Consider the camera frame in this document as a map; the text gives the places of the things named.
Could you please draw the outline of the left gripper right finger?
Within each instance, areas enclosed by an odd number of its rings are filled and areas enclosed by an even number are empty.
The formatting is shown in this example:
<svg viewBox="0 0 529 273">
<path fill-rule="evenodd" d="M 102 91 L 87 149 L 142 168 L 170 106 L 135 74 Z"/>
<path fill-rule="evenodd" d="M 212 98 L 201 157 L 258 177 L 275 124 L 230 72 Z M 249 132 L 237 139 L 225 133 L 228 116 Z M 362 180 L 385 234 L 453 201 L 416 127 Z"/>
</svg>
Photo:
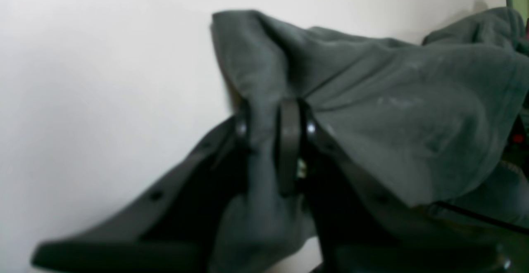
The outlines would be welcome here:
<svg viewBox="0 0 529 273">
<path fill-rule="evenodd" d="M 506 273 L 499 243 L 463 237 L 406 207 L 355 163 L 297 99 L 279 106 L 276 167 L 283 196 L 302 194 L 325 273 Z"/>
</svg>

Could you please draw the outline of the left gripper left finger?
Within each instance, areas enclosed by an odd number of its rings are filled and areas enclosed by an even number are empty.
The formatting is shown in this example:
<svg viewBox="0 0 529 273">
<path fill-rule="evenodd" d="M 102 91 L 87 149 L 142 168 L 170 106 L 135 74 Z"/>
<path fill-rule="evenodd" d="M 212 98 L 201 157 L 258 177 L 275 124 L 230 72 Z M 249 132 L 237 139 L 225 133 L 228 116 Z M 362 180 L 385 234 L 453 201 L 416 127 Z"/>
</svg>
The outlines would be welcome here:
<svg viewBox="0 0 529 273">
<path fill-rule="evenodd" d="M 62 273 L 205 273 L 227 205 L 248 186 L 248 104 L 123 210 L 39 244 L 34 268 Z"/>
</svg>

